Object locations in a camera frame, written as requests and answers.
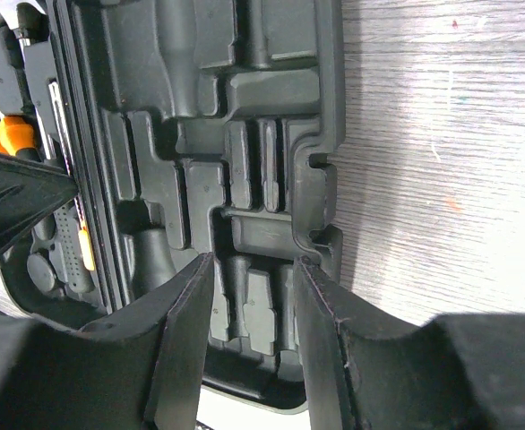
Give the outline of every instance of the open tool case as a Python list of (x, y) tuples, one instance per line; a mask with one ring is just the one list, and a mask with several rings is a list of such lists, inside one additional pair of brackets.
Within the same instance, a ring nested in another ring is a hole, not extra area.
[(34, 231), (0, 260), (13, 301), (78, 328), (213, 251), (203, 383), (301, 406), (292, 262), (307, 255), (334, 280), (340, 271), (327, 162), (345, 133), (340, 0), (39, 8), (45, 29), (23, 58), (0, 35), (12, 76), (0, 77), (0, 104), (31, 119), (37, 110), (60, 166), (68, 135), (95, 270), (82, 261), (70, 202), (53, 235)]

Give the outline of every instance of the toolbox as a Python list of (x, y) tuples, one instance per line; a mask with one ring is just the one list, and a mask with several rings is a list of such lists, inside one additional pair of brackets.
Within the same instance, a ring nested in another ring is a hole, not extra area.
[(341, 33), (340, 0), (0, 0), (0, 129), (80, 191), (0, 259), (14, 303), (77, 329), (213, 252), (203, 384), (303, 406), (292, 264), (340, 274)]

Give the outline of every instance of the black plastic tool case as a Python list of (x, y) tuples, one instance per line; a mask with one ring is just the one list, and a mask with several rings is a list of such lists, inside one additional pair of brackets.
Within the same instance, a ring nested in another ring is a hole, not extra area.
[[(65, 243), (74, 234), (63, 230), (78, 228), (68, 205), (54, 240), (31, 237), (1, 261), (14, 301), (80, 326), (213, 251), (204, 383), (299, 407), (292, 261), (309, 255), (334, 279), (340, 270), (336, 171), (326, 159), (345, 133), (340, 0), (47, 8), (50, 40), (26, 48), (26, 74), (54, 136), (47, 83), (59, 81), (97, 273)], [(30, 248), (49, 253), (57, 294), (24, 276)]]

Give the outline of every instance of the tool compartment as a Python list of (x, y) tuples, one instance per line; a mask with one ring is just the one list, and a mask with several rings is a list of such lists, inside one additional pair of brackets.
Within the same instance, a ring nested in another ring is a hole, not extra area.
[(24, 49), (30, 99), (58, 141), (59, 83), (96, 270), (68, 204), (54, 236), (33, 233), (0, 262), (14, 301), (79, 327), (214, 252), (203, 383), (301, 406), (292, 262), (340, 272), (326, 159), (345, 133), (340, 1), (53, 0), (46, 12), (49, 38)]

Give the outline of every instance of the wood grain surface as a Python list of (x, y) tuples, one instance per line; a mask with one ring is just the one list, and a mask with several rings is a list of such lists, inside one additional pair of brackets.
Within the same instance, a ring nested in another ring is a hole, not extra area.
[(525, 312), (525, 0), (343, 9), (343, 284), (414, 323)]

